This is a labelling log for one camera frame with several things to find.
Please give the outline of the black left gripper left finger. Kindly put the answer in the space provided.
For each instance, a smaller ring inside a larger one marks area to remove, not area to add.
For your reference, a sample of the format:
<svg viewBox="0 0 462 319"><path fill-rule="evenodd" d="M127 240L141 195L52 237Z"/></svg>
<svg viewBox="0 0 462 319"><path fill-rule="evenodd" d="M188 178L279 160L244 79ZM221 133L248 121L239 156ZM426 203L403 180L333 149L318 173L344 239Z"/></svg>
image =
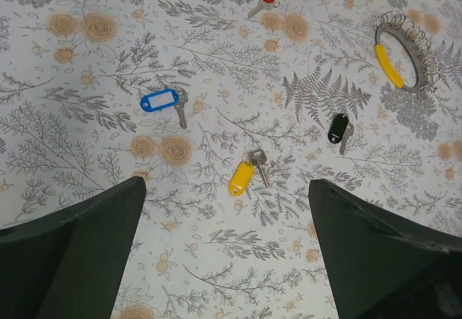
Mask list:
<svg viewBox="0 0 462 319"><path fill-rule="evenodd" d="M1 230L2 318L109 318L147 189L140 177Z"/></svg>

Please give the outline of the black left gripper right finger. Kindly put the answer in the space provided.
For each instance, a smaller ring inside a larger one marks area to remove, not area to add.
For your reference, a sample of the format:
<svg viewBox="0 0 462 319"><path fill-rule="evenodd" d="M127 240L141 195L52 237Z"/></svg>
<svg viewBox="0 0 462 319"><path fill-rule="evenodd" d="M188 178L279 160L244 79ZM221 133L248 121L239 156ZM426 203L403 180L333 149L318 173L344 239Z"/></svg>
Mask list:
<svg viewBox="0 0 462 319"><path fill-rule="evenodd" d="M461 238L313 180L310 210L340 318L460 318Z"/></svg>

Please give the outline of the yellow tagged key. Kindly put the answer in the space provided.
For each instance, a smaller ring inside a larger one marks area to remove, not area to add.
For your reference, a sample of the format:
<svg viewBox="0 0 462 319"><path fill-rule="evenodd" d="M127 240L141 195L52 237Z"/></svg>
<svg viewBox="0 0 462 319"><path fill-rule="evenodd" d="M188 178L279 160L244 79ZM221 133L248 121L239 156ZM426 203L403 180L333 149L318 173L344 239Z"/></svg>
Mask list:
<svg viewBox="0 0 462 319"><path fill-rule="evenodd" d="M259 171L263 184L266 188L270 187L269 179L266 174L267 156L265 151L255 149L248 153L248 159L242 161L236 168L233 176L228 183L228 193L231 196L241 196L248 187L254 172Z"/></svg>

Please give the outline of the blue tagged key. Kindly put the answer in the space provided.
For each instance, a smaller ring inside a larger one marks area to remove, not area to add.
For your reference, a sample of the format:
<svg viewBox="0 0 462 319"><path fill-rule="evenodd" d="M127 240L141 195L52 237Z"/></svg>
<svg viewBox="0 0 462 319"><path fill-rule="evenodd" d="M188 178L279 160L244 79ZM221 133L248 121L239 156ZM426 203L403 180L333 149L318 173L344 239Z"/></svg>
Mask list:
<svg viewBox="0 0 462 319"><path fill-rule="evenodd" d="M163 89L159 92L145 95L140 100L140 107L146 113L153 113L165 108L175 108L180 120L180 127L187 129L187 118L184 110L188 95L184 89Z"/></svg>

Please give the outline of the large keyring with yellow grip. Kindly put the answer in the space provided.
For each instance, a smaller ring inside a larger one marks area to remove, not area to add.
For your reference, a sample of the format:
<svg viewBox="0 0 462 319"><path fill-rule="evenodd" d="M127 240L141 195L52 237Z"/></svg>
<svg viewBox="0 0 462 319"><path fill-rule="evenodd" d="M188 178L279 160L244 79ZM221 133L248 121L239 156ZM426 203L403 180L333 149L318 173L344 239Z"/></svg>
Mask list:
<svg viewBox="0 0 462 319"><path fill-rule="evenodd" d="M375 57L389 81L398 89L414 93L420 98L430 98L437 90L440 69L432 43L427 34L408 16L398 12L386 12L377 16L373 22L375 28ZM409 55L416 72L416 83L409 86L404 83L382 44L384 34L392 35Z"/></svg>

